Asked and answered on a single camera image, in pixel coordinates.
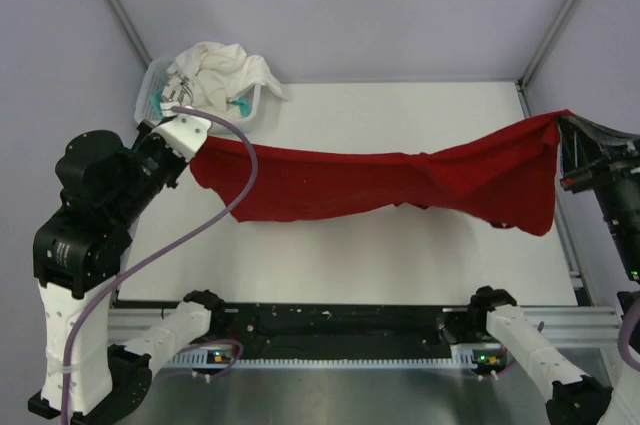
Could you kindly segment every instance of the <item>gray wall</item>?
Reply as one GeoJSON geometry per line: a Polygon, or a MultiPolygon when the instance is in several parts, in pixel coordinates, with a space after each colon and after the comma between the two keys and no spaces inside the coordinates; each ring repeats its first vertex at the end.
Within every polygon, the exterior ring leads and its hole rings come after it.
{"type": "Polygon", "coordinates": [[[54,166],[95,128],[133,137],[142,69],[103,0],[0,0],[0,410],[27,414],[42,387],[45,324],[32,278],[35,231],[54,212],[54,166]]]}
{"type": "Polygon", "coordinates": [[[149,52],[239,42],[286,82],[517,78],[562,0],[122,0],[149,52]]]}
{"type": "MultiPolygon", "coordinates": [[[[640,0],[582,0],[536,77],[534,113],[568,108],[619,130],[640,133],[640,0]]],[[[637,289],[622,269],[593,193],[563,194],[594,296],[637,289]]]]}

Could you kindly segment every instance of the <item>white plastic basket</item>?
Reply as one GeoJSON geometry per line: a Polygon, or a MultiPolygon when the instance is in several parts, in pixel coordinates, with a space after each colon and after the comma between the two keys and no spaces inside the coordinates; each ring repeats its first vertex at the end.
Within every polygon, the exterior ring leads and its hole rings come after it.
{"type": "MultiPolygon", "coordinates": [[[[158,58],[149,64],[149,68],[144,74],[142,80],[142,86],[140,87],[140,93],[138,93],[138,99],[136,100],[136,109],[133,113],[133,118],[136,123],[142,122],[142,120],[148,120],[151,123],[157,125],[160,123],[160,119],[156,115],[153,105],[151,105],[151,97],[158,90],[164,88],[169,80],[167,76],[167,68],[173,62],[172,59],[158,58]]],[[[249,90],[245,97],[251,103],[251,113],[245,118],[236,120],[229,120],[236,125],[243,132],[249,132],[256,124],[256,117],[258,115],[258,106],[260,104],[260,85],[256,85],[249,90]]],[[[209,135],[218,135],[221,133],[231,133],[222,125],[214,123],[209,129],[209,135]]]]}

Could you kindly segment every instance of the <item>cable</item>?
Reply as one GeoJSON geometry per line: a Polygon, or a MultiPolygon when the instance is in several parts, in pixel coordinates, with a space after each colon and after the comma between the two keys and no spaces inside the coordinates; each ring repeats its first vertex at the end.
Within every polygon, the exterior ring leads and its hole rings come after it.
{"type": "MultiPolygon", "coordinates": [[[[249,180],[247,180],[247,184],[242,189],[242,191],[238,194],[238,196],[234,198],[233,201],[229,205],[227,205],[215,217],[203,223],[202,225],[195,228],[194,230],[190,231],[183,237],[178,238],[174,242],[171,242],[169,245],[161,248],[157,252],[152,253],[147,258],[145,258],[144,260],[142,260],[141,262],[139,262],[138,264],[136,264],[135,266],[127,270],[126,272],[117,276],[112,283],[110,283],[103,290],[101,290],[100,293],[98,293],[87,304],[86,308],[82,311],[82,313],[76,320],[76,323],[71,327],[71,332],[69,332],[69,337],[67,338],[67,343],[65,344],[64,354],[62,358],[63,367],[69,367],[71,365],[71,353],[73,350],[73,343],[75,342],[76,337],[78,336],[80,327],[82,327],[82,324],[87,320],[87,317],[91,314],[91,312],[93,312],[93,310],[100,304],[100,302],[104,298],[106,298],[110,293],[117,290],[118,286],[122,282],[124,282],[127,278],[138,273],[140,270],[142,270],[144,267],[146,267],[153,261],[162,257],[163,255],[166,255],[167,253],[179,247],[180,245],[187,242],[188,240],[191,240],[193,237],[205,231],[207,228],[216,224],[218,221],[220,221],[220,219],[228,215],[234,208],[236,208],[236,206],[244,199],[244,197],[247,196],[247,194],[249,193],[249,190],[251,190],[251,188],[253,187],[253,184],[256,181],[256,176],[258,175],[258,157],[256,156],[256,151],[253,148],[253,145],[251,145],[251,142],[249,142],[249,139],[242,132],[242,130],[240,130],[234,124],[229,123],[220,117],[216,117],[215,115],[211,115],[209,113],[200,112],[198,110],[193,110],[190,108],[183,108],[183,107],[172,107],[171,111],[175,113],[184,113],[185,115],[193,115],[195,117],[200,117],[206,120],[210,120],[212,122],[217,123],[218,125],[222,125],[223,127],[233,132],[244,144],[244,146],[247,148],[247,152],[249,153],[249,157],[251,158],[251,175],[249,176],[249,180]]],[[[70,385],[71,385],[71,375],[69,373],[63,373],[62,400],[60,402],[60,420],[62,425],[69,425],[69,391],[70,391],[69,387],[70,385]]]]}
{"type": "Polygon", "coordinates": [[[632,305],[629,311],[625,314],[620,326],[620,333],[618,334],[618,352],[624,363],[629,365],[632,369],[640,372],[640,362],[631,355],[631,335],[636,329],[636,326],[640,322],[640,300],[632,305]]]}

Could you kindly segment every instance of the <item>white cloth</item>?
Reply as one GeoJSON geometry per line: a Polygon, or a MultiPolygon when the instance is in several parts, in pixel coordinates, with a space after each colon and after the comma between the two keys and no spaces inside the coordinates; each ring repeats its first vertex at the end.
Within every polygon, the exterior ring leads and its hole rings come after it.
{"type": "Polygon", "coordinates": [[[247,56],[238,45],[201,42],[181,53],[167,69],[163,102],[178,102],[226,119],[241,118],[240,107],[229,105],[254,85],[266,86],[285,98],[280,82],[259,55],[247,56]]]}

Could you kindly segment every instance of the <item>red cloth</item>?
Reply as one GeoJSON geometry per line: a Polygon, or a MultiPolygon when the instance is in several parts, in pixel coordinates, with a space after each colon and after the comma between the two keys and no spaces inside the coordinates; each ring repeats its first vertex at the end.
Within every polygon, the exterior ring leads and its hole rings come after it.
{"type": "MultiPolygon", "coordinates": [[[[410,203],[467,212],[534,235],[549,231],[560,134],[539,115],[437,153],[343,155],[257,145],[258,177],[233,216],[243,221],[319,220],[410,203]]],[[[228,204],[251,163],[240,142],[209,137],[191,162],[198,183],[228,204]]]]}

